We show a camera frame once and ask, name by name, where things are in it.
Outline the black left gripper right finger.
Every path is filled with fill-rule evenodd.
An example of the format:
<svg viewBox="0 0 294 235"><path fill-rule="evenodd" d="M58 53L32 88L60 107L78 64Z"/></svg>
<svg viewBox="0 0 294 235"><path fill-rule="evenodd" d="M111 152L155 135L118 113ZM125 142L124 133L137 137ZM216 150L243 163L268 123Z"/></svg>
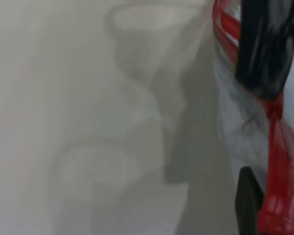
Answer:
<svg viewBox="0 0 294 235"><path fill-rule="evenodd" d="M284 90L294 57L294 0L241 2L237 80L262 100Z"/></svg>

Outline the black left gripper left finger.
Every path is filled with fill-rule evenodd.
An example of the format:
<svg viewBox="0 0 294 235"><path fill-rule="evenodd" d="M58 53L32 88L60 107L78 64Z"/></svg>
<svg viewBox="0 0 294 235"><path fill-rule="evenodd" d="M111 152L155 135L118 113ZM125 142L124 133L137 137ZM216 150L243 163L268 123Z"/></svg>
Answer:
<svg viewBox="0 0 294 235"><path fill-rule="evenodd" d="M249 166L240 169L235 212L240 235L257 235L257 217L264 194Z"/></svg>

